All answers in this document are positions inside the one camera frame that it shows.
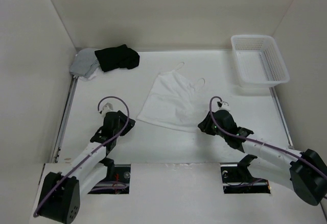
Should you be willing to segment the white folded tank top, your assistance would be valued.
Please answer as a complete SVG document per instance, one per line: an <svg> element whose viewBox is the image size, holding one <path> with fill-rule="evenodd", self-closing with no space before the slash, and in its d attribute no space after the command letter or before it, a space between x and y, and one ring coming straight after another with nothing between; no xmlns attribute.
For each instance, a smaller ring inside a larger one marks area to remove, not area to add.
<svg viewBox="0 0 327 224"><path fill-rule="evenodd" d="M95 77L97 77L100 73L100 68L98 67L97 69L94 70L94 72L90 75L89 78L86 78L86 77L79 77L79 76L73 76L74 79L78 79L78 80L82 80L82 81L85 81L85 82L88 82L92 79L94 79Z"/></svg>

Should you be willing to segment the metal table rail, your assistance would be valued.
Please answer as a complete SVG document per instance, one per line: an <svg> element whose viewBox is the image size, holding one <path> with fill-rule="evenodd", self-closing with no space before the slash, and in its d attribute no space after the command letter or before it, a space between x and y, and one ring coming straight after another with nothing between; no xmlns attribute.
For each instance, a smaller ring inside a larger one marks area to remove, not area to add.
<svg viewBox="0 0 327 224"><path fill-rule="evenodd" d="M293 141L292 141L292 138L291 138L291 135L290 135L290 132L289 132L289 129L288 129L288 126L287 126L287 123L286 123L286 120L285 120L285 117L284 117L284 114L283 114L283 111L282 111L282 107L281 107L281 104L279 102L279 99L278 99L278 96L277 96L277 93L276 93L276 90L275 90L274 87L271 87L271 88L269 88L269 91L270 91L271 97L273 99L275 108L278 111L279 119L280 119L280 121L281 121L281 123L283 125L284 131L285 131L286 136L287 136L288 149L293 150L294 149L294 144L293 144Z"/></svg>
<svg viewBox="0 0 327 224"><path fill-rule="evenodd" d="M53 150L51 153L51 157L49 159L50 163L58 162L58 158L59 158L62 143L63 143L63 137L65 134L69 114L71 111L71 107L72 107L72 103L73 103L73 99L74 99L74 95L75 95L75 91L76 91L77 82L78 82L78 79L72 77L71 83L69 86L69 90L68 90L68 94L67 94L67 98L66 98L66 102L65 102L65 106L64 106L64 110L63 110L63 114L62 114L62 117L60 120L58 133L55 136Z"/></svg>

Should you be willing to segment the left metal table rail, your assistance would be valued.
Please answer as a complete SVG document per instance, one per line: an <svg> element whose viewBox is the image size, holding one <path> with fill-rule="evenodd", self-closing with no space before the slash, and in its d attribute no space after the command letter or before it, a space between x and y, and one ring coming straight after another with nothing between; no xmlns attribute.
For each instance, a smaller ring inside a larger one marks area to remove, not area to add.
<svg viewBox="0 0 327 224"><path fill-rule="evenodd" d="M63 110L63 114L62 114L62 117L60 120L58 133L55 136L53 150L51 153L51 157L49 159L50 163L58 162L58 158L59 158L62 143L63 143L63 137L65 134L69 114L71 111L71 107L72 107L72 103L73 103L73 99L74 99L74 95L75 95L75 91L76 91L77 82L78 82L78 79L72 77L71 83L69 86L69 90L68 90L68 94L67 94L67 98L66 98L66 102L65 102L65 106L64 106L64 110Z"/></svg>

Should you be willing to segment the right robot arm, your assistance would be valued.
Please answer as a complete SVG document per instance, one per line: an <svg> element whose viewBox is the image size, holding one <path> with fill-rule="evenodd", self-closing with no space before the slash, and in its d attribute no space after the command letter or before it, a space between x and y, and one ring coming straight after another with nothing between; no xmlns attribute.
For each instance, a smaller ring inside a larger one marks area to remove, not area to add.
<svg viewBox="0 0 327 224"><path fill-rule="evenodd" d="M259 142L253 138L252 130L237 126L224 109L208 112L198 128L208 135L222 137L231 148L246 154L237 168L241 180L258 178L275 182L312 206L326 197L326 164L314 150L301 152Z"/></svg>

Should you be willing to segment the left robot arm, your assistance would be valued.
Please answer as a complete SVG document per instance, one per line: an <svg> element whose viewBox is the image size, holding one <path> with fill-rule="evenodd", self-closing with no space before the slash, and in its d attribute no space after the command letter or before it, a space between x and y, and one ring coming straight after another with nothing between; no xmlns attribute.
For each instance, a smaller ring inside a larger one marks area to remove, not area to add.
<svg viewBox="0 0 327 224"><path fill-rule="evenodd" d="M134 125L135 120L122 111L107 112L84 151L64 170L45 176L33 216L72 223L89 193L128 193L130 167L116 166L108 154Z"/></svg>

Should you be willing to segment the right metal table rail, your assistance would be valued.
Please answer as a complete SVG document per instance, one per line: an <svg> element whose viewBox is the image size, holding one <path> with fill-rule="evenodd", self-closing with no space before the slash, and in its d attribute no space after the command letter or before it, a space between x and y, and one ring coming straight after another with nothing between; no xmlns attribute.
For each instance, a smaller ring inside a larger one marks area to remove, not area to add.
<svg viewBox="0 0 327 224"><path fill-rule="evenodd" d="M291 138L291 135L290 135L290 132L289 132L289 129L288 129L288 126L287 126L287 123L286 123L286 120L285 120L285 117L284 117L284 114L283 114L283 111L282 111L282 107L281 107L281 104L279 102L279 99L278 99L278 96L277 96L277 93L276 93L276 90L275 90L274 87L271 87L271 88L269 88L269 91L270 91L271 97L273 99L275 108L278 111L279 119L280 119L280 121L281 121L281 123L283 125L284 131L285 131L286 136L287 136L288 149L293 150L294 149L294 144L293 144L293 141L292 141L292 138Z"/></svg>

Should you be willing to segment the white tank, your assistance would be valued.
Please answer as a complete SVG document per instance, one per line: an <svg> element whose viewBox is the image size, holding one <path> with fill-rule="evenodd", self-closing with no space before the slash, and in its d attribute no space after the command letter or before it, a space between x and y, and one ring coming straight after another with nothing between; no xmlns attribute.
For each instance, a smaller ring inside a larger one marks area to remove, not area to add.
<svg viewBox="0 0 327 224"><path fill-rule="evenodd" d="M88 82L92 79L94 79L95 77L97 77L100 73L100 68L98 67L97 69L94 70L94 72L90 75L89 78L86 78L86 77L79 77L79 76L73 76L74 79L78 79L78 80L82 80L82 81L85 81L85 82Z"/></svg>
<svg viewBox="0 0 327 224"><path fill-rule="evenodd" d="M137 120L167 129L196 133L199 119L207 115L202 101L205 79L193 83L175 69L157 75L152 88L136 117Z"/></svg>

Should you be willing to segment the black folded tank top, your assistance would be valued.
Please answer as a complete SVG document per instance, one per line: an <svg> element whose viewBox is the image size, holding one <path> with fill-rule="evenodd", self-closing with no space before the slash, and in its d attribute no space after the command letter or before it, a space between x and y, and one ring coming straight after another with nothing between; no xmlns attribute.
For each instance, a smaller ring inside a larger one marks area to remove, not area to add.
<svg viewBox="0 0 327 224"><path fill-rule="evenodd" d="M115 69L134 69L139 66L139 54L123 44L117 47L109 47L95 51L95 56L99 61L103 72Z"/></svg>

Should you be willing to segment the grey folded tank top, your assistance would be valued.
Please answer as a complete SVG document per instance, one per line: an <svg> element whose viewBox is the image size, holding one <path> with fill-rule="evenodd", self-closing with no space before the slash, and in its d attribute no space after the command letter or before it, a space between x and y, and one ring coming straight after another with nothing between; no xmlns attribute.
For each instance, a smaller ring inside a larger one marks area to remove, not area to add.
<svg viewBox="0 0 327 224"><path fill-rule="evenodd" d="M80 50L69 68L70 74L89 78L94 70L100 67L95 51L97 51L96 48L85 48Z"/></svg>

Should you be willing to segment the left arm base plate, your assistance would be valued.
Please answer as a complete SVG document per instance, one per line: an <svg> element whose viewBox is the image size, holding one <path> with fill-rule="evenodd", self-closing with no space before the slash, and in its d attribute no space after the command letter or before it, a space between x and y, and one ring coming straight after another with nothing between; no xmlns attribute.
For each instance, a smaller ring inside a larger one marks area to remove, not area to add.
<svg viewBox="0 0 327 224"><path fill-rule="evenodd" d="M129 194L131 165L115 165L88 194Z"/></svg>

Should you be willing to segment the white plastic basket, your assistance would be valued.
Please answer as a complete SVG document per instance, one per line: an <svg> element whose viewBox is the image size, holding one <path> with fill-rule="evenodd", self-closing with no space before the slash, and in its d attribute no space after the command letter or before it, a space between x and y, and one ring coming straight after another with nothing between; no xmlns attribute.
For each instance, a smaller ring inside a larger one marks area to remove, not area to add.
<svg viewBox="0 0 327 224"><path fill-rule="evenodd" d="M271 88L290 81L284 59L273 37L234 35L230 40L241 87Z"/></svg>

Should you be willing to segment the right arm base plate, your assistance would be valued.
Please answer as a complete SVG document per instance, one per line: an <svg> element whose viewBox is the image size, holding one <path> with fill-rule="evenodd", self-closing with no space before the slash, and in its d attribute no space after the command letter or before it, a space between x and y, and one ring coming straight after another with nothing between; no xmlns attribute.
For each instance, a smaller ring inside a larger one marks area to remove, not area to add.
<svg viewBox="0 0 327 224"><path fill-rule="evenodd" d="M243 166L236 163L220 166L223 192L225 194L270 194L269 182L254 178Z"/></svg>

